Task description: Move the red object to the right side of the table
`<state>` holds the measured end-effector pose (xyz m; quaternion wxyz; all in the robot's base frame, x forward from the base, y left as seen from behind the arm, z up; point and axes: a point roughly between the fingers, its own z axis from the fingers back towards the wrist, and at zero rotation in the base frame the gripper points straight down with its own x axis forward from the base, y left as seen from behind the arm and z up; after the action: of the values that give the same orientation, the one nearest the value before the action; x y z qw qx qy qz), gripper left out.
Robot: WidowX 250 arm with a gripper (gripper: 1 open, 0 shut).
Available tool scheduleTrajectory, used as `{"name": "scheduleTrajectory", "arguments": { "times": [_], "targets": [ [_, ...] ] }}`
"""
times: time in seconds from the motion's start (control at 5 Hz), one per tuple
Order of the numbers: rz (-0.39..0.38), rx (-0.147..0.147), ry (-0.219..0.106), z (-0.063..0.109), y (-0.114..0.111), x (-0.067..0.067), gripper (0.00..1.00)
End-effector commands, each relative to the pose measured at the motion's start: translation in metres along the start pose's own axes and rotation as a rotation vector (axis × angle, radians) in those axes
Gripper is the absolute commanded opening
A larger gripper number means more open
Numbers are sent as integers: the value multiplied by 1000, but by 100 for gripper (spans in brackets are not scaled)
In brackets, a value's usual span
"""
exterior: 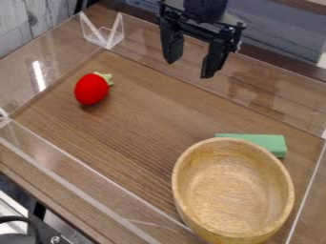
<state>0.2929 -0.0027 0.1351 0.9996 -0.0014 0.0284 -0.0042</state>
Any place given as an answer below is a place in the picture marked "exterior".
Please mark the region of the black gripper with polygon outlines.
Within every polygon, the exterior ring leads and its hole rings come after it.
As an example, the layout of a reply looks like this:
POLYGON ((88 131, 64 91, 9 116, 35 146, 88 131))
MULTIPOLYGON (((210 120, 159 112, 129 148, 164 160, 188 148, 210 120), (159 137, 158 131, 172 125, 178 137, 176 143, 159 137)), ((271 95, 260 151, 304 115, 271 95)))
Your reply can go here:
POLYGON ((238 51, 246 23, 227 11, 228 0, 158 0, 163 57, 174 64, 183 55, 183 35, 208 42, 200 78, 223 68, 228 51, 238 51))

